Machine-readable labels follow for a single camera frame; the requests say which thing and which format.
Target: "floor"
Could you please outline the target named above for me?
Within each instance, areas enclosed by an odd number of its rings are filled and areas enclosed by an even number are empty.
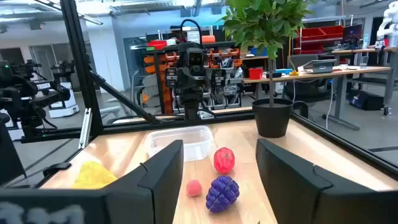
[[[364,86],[364,90],[378,95],[384,94],[384,88],[379,86]],[[106,100],[112,98],[107,93],[97,92],[100,108],[119,106],[119,103],[105,103]],[[84,103],[80,93],[75,93],[76,102],[80,107],[80,112],[71,117],[49,119],[50,122],[57,125],[58,128],[80,128],[83,122]],[[243,98],[243,106],[250,106],[253,100],[245,96]],[[322,119],[322,114],[327,113],[330,101],[321,101],[310,108],[310,119],[314,122],[326,126],[326,121]],[[333,114],[335,102],[332,104],[331,114]],[[357,124],[359,131],[348,129],[331,121],[328,123],[330,131],[333,131],[342,138],[356,144],[364,149],[369,149],[391,162],[398,164],[398,138],[396,131],[398,127],[398,92],[393,94],[391,102],[392,114],[384,116],[382,111],[363,111],[348,104],[346,101],[343,113],[344,119]],[[148,112],[154,114],[157,108],[149,108]],[[118,116],[125,116],[124,111],[120,110]],[[110,119],[115,118],[113,114],[109,114],[103,118],[106,124]],[[18,155],[21,159],[27,175],[34,174],[29,178],[29,184],[36,184],[44,177],[40,170],[54,163],[63,162],[66,158],[74,154],[78,149],[78,139],[62,139],[57,141],[36,142],[29,144],[21,144],[14,142]]]

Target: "purple grapes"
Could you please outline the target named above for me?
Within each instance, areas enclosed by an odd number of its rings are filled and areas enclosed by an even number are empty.
[[[212,212],[222,212],[232,205],[239,196],[239,186],[228,176],[213,180],[206,195],[206,208]]]

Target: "pink ball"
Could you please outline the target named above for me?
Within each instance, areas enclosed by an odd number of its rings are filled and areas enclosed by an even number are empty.
[[[198,196],[201,194],[201,185],[198,180],[191,180],[187,184],[187,193],[190,197]]]

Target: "green leaves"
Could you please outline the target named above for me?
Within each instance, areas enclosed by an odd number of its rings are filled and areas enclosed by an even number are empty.
[[[227,0],[224,28],[242,49],[248,46],[267,48],[275,59],[277,49],[283,47],[282,39],[296,37],[296,30],[304,27],[301,20],[310,1],[304,0]]]

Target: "potted plant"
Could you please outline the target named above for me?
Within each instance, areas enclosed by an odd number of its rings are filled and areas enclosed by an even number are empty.
[[[274,99],[274,82],[277,49],[283,48],[284,39],[298,36],[296,30],[304,27],[302,19],[309,2],[304,0],[228,0],[224,28],[242,49],[257,47],[260,54],[267,48],[270,98],[253,102],[259,134],[278,138],[286,133],[293,102]]]

